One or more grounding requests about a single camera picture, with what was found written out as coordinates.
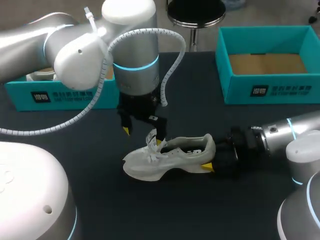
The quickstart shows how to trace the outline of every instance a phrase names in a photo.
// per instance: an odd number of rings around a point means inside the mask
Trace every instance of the shoelace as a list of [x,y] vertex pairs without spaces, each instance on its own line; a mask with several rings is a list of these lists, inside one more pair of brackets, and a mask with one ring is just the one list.
[[161,144],[157,146],[156,151],[150,145],[147,145],[146,153],[150,155],[150,157],[148,158],[150,163],[154,163],[159,161],[160,159],[166,159],[169,157],[168,155],[163,155],[160,152],[161,149],[166,146],[166,144],[166,140],[163,140]]

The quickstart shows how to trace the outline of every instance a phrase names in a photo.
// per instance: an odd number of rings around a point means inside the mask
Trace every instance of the teal box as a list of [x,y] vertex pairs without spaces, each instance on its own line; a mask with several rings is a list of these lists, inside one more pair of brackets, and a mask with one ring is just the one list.
[[[235,54],[299,54],[307,73],[236,75]],[[320,103],[320,41],[311,26],[221,27],[215,58],[226,104]]]
[[[26,78],[8,82],[6,91],[17,111],[83,110],[92,100],[96,88],[75,91],[60,81],[26,81]],[[93,109],[115,109],[119,90],[115,77],[104,81],[101,95]]]

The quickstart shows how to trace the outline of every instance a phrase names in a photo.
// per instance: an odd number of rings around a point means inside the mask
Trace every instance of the metal stool leg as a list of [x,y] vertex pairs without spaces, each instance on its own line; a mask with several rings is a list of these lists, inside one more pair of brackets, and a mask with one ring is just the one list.
[[198,29],[191,29],[189,52],[197,51]]

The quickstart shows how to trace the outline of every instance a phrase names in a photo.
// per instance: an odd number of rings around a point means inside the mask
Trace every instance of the shoe sole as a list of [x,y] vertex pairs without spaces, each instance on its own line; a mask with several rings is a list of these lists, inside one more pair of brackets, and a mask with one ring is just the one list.
[[128,175],[130,176],[131,178],[134,178],[134,179],[137,179],[137,180],[140,180],[140,181],[145,181],[145,182],[156,182],[156,181],[159,181],[163,175],[166,174],[166,172],[172,170],[172,169],[181,169],[181,170],[184,170],[188,173],[191,173],[191,174],[207,174],[207,173],[210,173],[211,171],[209,170],[205,170],[201,167],[201,165],[198,165],[198,164],[194,164],[194,165],[187,165],[187,166],[184,166],[184,167],[174,167],[174,168],[170,168],[166,171],[162,171],[162,172],[159,172],[157,174],[153,174],[153,175],[149,175],[149,176],[136,176],[136,175],[132,175],[128,172],[126,172],[125,169],[123,169],[123,171]]

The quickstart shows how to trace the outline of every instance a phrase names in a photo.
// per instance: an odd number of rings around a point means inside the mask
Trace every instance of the black stool seat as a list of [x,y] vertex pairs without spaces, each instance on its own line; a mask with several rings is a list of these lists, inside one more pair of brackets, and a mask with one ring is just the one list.
[[167,6],[169,19],[186,28],[201,29],[220,22],[226,13],[221,0],[173,0]]

